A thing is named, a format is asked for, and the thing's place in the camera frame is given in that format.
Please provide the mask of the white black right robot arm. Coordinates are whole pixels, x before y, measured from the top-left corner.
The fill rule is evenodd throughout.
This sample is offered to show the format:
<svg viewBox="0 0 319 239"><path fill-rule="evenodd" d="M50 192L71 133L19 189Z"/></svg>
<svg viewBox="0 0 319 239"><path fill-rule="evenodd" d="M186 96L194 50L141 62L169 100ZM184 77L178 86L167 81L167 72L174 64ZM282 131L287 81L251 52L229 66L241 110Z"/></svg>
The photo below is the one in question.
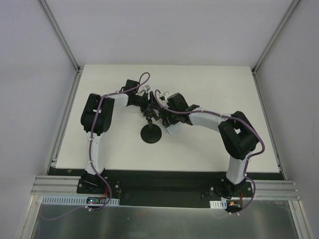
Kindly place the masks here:
<svg viewBox="0 0 319 239"><path fill-rule="evenodd" d="M158 113L162 124L170 135L181 130L181 124L202 126L220 134L229 166L223 182L215 187L215 193L230 199L242 191L247 180L248 162L255 156L254 150L262 143L246 116L241 111L230 115L208 111L198 105L188 105L180 93L160 93L155 91Z"/></svg>

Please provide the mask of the black phone stand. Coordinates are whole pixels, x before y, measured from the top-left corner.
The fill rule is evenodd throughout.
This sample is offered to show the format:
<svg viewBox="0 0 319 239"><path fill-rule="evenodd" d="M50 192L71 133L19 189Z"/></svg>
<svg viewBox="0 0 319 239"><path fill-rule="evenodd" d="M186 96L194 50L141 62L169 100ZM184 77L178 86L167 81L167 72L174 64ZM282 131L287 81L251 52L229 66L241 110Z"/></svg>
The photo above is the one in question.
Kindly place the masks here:
<svg viewBox="0 0 319 239"><path fill-rule="evenodd" d="M162 131L158 125L153 123L153 119L157 121L160 119L160 117L151 107L147 107L145 109L145 111L143 112L143 116L146 117L148 124L141 129L141 139L145 143L154 144L161 139Z"/></svg>

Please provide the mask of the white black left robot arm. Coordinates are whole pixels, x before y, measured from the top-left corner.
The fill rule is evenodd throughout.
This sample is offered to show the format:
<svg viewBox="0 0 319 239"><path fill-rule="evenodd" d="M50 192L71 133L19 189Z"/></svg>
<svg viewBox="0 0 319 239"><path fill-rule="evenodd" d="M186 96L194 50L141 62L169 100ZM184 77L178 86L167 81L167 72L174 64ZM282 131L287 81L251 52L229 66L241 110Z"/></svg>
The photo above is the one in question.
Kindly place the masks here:
<svg viewBox="0 0 319 239"><path fill-rule="evenodd" d="M115 107L137 106L147 119L147 125L141 129L141 138L144 142L153 144L161 139L162 131L159 126L153 124L152 119L158 120L155 111L151 107L150 93L144 92L138 95L141 83L127 80L119 92L101 96L91 93L88 96L80 123L86 132L88 140L88 160L85 172L81 179L88 183L88 188L95 194L102 193L105 189L105 181L101 178L105 170L104 146L105 133L109 130Z"/></svg>

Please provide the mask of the light blue smartphone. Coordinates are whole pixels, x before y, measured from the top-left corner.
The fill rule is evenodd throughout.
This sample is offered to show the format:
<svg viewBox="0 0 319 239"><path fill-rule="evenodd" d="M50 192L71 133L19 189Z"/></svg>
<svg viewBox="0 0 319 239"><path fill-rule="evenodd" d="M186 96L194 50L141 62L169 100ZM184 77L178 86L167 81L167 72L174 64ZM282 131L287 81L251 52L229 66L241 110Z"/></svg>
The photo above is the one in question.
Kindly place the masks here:
<svg viewBox="0 0 319 239"><path fill-rule="evenodd" d="M175 135L181 131L181 124L178 122L165 128L169 135Z"/></svg>

